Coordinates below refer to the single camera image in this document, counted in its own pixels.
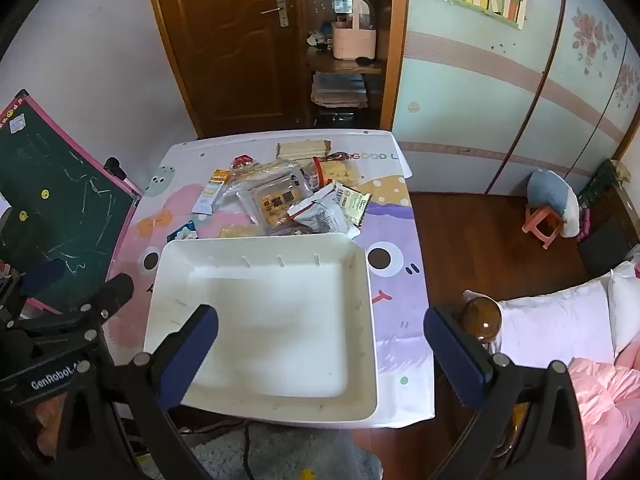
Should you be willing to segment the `blue small snack packet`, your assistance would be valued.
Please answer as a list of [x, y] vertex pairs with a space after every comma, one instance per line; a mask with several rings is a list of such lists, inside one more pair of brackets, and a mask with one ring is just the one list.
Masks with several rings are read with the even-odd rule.
[[171, 232], [167, 241], [171, 242], [172, 240], [197, 240], [198, 239], [198, 231], [196, 230], [195, 224], [193, 220], [186, 222], [183, 226], [176, 229], [174, 232]]

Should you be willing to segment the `orange oats bar packet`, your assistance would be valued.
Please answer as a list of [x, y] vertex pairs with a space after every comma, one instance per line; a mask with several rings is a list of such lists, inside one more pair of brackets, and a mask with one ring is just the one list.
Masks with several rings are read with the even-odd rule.
[[224, 190], [230, 180], [231, 171], [216, 169], [210, 176], [208, 182], [202, 189], [200, 196], [196, 200], [192, 212], [194, 214], [205, 214], [210, 216], [216, 207], [216, 203], [224, 195]]

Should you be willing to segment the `green white snack packet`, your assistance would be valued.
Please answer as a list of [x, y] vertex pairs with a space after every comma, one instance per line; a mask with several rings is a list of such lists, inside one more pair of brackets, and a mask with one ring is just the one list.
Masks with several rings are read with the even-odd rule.
[[371, 194], [361, 193], [337, 182], [335, 185], [335, 199], [346, 219], [359, 228], [369, 206]]

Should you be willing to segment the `yellow biscuit clear bag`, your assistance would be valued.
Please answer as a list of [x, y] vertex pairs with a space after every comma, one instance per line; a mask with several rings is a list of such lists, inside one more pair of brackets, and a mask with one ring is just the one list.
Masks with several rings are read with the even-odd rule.
[[290, 226], [293, 220], [288, 210], [311, 194], [307, 179], [299, 168], [247, 180], [236, 190], [241, 205], [264, 234]]

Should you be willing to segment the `white red snack packet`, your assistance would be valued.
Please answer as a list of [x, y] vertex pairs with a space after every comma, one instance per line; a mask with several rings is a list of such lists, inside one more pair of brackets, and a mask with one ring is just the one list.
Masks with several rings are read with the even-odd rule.
[[288, 208], [288, 216], [316, 234], [341, 233], [351, 240], [360, 234], [337, 200], [337, 184], [332, 182]]

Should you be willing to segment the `small red candy packet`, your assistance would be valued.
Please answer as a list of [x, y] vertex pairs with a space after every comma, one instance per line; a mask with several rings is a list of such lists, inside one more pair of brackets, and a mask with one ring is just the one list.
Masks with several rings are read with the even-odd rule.
[[250, 155], [244, 154], [233, 159], [231, 164], [231, 168], [233, 170], [242, 169], [246, 167], [250, 167], [254, 165], [254, 159], [250, 157]]

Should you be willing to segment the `yellow puff snack bag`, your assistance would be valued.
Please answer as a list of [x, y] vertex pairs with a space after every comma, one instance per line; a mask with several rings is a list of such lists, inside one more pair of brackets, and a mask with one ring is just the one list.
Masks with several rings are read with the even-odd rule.
[[346, 186], [356, 186], [359, 182], [360, 173], [357, 167], [348, 160], [315, 157], [312, 161], [318, 177], [319, 188], [323, 188], [331, 182]]

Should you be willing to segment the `large yellow cake packet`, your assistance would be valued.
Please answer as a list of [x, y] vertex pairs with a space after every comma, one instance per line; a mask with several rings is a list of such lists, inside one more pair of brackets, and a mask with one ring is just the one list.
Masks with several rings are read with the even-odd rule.
[[241, 165], [232, 169], [224, 196], [252, 190], [299, 168], [300, 165], [297, 162], [287, 159], [278, 159], [268, 164], [252, 162]]

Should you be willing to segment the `white bed pillow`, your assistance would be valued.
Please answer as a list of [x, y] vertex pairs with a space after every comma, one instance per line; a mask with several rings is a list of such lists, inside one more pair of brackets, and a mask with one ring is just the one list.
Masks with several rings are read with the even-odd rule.
[[614, 362], [607, 276], [548, 295], [502, 300], [498, 306], [502, 324], [488, 344], [491, 354], [539, 368], [575, 358]]

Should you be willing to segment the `white plastic tray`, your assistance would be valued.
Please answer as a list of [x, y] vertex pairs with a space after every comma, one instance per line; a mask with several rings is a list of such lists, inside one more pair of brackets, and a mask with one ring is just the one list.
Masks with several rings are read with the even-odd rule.
[[182, 404], [284, 424], [348, 427], [378, 408], [367, 256], [344, 234], [173, 240], [144, 348], [201, 304], [218, 333]]

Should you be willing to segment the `pale yellow snack bag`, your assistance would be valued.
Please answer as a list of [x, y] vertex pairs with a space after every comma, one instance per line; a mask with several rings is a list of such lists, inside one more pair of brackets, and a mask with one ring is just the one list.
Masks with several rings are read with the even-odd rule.
[[262, 229], [256, 226], [256, 224], [251, 224], [250, 226], [237, 226], [236, 224], [224, 226], [218, 234], [221, 238], [254, 237], [261, 235]]

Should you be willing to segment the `cartoon printed tablecloth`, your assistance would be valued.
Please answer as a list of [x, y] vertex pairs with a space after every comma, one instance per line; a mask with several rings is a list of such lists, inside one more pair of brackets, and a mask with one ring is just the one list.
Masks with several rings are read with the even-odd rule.
[[425, 270], [407, 181], [412, 171], [393, 135], [382, 130], [288, 130], [222, 136], [172, 146], [128, 216], [111, 274], [134, 279], [134, 296], [106, 324], [116, 362], [141, 351], [158, 260], [168, 236], [193, 222], [201, 237], [245, 226], [250, 219], [235, 205], [211, 216], [192, 214], [210, 175], [243, 155], [273, 162], [286, 144], [326, 141], [344, 152], [359, 172], [357, 190], [371, 196], [357, 243], [370, 271], [376, 351], [378, 409], [369, 427], [402, 428], [435, 414], [434, 364], [423, 336], [428, 307]]

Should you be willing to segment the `beige wafer packet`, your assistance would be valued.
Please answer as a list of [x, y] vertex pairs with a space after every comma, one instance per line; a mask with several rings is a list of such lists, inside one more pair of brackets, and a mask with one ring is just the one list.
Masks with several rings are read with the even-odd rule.
[[276, 159], [307, 160], [326, 157], [331, 151], [329, 140], [282, 142], [277, 146]]

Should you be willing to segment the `folded towels stack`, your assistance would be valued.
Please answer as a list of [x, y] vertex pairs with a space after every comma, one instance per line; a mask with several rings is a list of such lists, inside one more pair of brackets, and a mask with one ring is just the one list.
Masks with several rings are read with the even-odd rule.
[[315, 72], [311, 101], [327, 108], [367, 108], [366, 84], [360, 74]]

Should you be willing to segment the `brown wooden door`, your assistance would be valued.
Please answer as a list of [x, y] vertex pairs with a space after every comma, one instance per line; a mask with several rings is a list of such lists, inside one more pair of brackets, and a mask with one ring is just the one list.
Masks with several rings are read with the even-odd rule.
[[296, 0], [151, 0], [199, 138], [306, 125]]

